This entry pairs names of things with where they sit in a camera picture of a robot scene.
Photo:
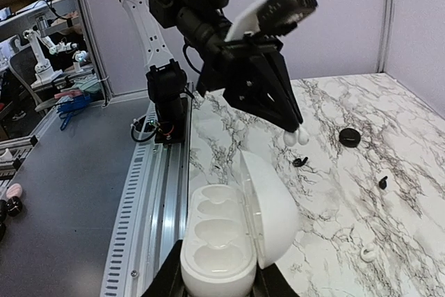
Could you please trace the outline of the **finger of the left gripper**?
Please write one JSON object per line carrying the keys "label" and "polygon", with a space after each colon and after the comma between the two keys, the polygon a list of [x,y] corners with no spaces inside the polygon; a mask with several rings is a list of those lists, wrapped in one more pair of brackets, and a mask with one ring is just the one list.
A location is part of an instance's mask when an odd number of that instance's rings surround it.
{"label": "finger of the left gripper", "polygon": [[283,130],[296,128],[296,101],[289,77],[267,63],[250,63],[236,71],[223,97],[231,107],[267,120]]}
{"label": "finger of the left gripper", "polygon": [[247,88],[245,112],[260,117],[279,128],[295,132],[303,123],[291,88],[283,55],[272,51],[249,58],[252,85]]}

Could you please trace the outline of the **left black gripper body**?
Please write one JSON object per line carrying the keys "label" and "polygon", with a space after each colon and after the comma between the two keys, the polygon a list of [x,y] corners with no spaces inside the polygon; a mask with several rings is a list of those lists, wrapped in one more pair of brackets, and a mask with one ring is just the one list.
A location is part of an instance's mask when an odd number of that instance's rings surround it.
{"label": "left black gripper body", "polygon": [[204,96],[215,90],[225,90],[233,74],[250,64],[251,56],[272,51],[281,53],[282,47],[277,38],[245,38],[232,42],[209,38],[206,42],[195,42],[194,49],[203,61],[197,91]]}

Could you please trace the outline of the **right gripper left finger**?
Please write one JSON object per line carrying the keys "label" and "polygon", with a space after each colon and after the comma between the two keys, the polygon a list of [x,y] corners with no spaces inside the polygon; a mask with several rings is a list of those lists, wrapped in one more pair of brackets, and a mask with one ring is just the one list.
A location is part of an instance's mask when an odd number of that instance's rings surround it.
{"label": "right gripper left finger", "polygon": [[184,283],[181,277],[180,253],[183,241],[175,242],[152,283],[141,297],[180,297],[184,296]]}

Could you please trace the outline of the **white earbud charging case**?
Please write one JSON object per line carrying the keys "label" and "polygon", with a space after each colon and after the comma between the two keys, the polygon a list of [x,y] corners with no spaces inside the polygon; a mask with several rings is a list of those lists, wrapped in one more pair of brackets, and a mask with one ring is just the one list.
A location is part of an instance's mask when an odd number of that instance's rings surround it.
{"label": "white earbud charging case", "polygon": [[295,239],[298,208],[275,169],[242,151],[239,171],[239,187],[210,184],[191,196],[180,253],[190,296],[248,296],[257,271]]}

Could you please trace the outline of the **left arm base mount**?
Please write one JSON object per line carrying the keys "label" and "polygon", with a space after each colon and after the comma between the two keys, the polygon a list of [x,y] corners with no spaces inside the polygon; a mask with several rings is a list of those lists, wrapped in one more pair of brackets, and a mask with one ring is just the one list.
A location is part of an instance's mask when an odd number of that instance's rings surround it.
{"label": "left arm base mount", "polygon": [[185,71],[174,59],[161,67],[152,65],[146,74],[149,99],[154,103],[157,119],[146,122],[142,117],[131,124],[131,139],[146,143],[173,144],[184,141],[189,95]]}

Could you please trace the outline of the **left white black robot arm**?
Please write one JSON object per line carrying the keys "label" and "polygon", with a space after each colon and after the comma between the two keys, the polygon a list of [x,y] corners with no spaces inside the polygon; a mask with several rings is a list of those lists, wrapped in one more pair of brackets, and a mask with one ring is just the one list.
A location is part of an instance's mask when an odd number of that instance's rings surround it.
{"label": "left white black robot arm", "polygon": [[200,67],[195,90],[222,93],[234,109],[284,131],[287,145],[309,140],[293,93],[282,37],[317,8],[316,0],[254,0],[234,19],[229,0],[118,0],[127,12],[143,51],[143,69],[153,121],[131,127],[138,141],[181,143],[187,132],[191,90],[178,54],[195,51]]}

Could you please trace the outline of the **white earbud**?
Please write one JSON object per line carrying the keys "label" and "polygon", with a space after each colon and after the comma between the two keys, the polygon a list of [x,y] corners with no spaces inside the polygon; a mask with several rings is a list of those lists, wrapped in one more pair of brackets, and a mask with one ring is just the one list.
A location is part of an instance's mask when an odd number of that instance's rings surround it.
{"label": "white earbud", "polygon": [[366,263],[373,262],[377,257],[375,245],[369,243],[360,250],[360,258]]}
{"label": "white earbud", "polygon": [[296,144],[306,145],[309,142],[309,134],[303,126],[299,126],[295,132],[285,131],[283,141],[288,147],[293,147]]}

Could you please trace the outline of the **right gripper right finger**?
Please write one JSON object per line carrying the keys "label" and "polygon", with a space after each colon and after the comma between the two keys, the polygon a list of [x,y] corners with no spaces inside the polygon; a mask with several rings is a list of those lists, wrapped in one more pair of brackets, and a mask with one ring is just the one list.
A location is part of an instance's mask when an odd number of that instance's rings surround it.
{"label": "right gripper right finger", "polygon": [[256,275],[252,286],[254,297],[299,297],[286,281],[276,264],[265,269],[257,265]]}

